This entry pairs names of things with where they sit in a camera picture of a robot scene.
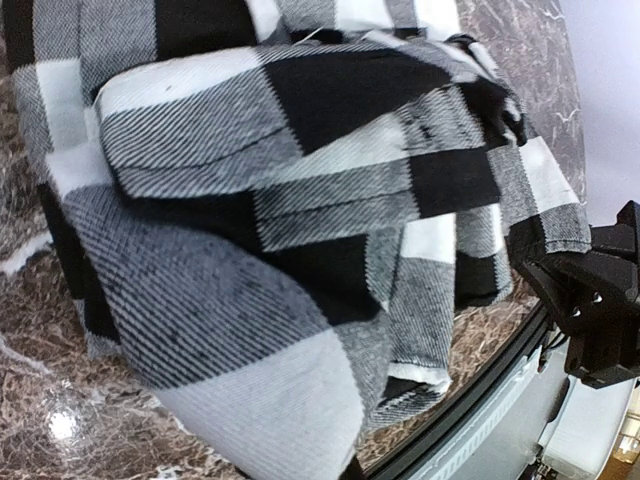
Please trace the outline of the black white plaid shirt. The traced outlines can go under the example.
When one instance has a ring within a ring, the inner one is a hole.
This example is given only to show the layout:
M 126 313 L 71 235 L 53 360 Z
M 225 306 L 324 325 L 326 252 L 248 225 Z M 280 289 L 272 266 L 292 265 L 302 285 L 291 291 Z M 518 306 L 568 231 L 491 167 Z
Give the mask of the black white plaid shirt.
M 336 479 L 450 385 L 455 311 L 585 211 L 452 1 L 6 1 L 93 353 L 253 479 Z

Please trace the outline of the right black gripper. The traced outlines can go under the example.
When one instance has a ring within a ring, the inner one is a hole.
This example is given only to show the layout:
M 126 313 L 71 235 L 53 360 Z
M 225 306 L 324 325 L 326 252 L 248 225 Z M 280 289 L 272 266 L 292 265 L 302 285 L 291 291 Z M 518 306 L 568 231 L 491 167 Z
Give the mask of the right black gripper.
M 591 388 L 639 377 L 639 204 L 591 229 L 584 254 L 546 254 L 518 272 L 569 338 L 565 372 Z

